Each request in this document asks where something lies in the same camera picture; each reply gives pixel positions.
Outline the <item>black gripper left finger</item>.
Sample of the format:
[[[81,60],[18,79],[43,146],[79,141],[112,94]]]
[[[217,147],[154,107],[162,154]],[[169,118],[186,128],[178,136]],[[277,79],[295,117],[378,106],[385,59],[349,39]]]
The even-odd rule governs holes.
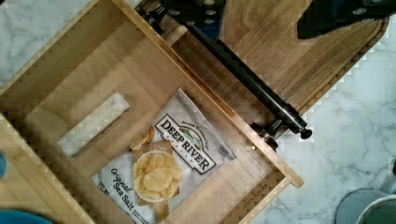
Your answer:
[[[161,0],[165,11],[179,23],[213,24],[222,20],[226,0]]]

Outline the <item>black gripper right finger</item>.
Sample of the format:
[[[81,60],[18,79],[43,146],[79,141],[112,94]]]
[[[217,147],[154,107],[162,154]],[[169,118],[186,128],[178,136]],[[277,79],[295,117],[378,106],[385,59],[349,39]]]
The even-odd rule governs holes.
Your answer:
[[[396,12],[396,0],[312,0],[297,22],[299,39],[315,38],[356,22],[385,19]]]

